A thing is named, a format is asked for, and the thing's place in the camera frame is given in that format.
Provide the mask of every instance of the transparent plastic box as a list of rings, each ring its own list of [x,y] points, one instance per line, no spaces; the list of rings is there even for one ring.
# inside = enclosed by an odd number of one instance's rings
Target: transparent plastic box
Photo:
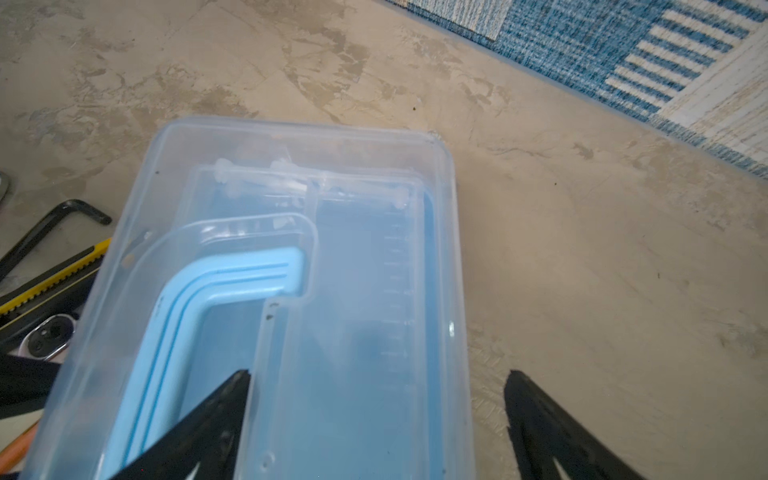
[[[472,480],[450,154],[188,118],[154,139],[22,479],[106,479],[238,369],[235,478]]]

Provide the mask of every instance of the patterned rug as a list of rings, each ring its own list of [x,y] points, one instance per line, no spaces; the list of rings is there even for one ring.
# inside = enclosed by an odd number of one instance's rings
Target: patterned rug
[[[768,179],[767,0],[390,0]]]

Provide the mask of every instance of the clear plastic lid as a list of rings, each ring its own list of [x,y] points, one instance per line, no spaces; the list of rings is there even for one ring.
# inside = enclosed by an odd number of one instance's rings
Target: clear plastic lid
[[[235,478],[474,478],[456,217],[426,134],[169,124],[22,479],[110,478],[238,369]]]

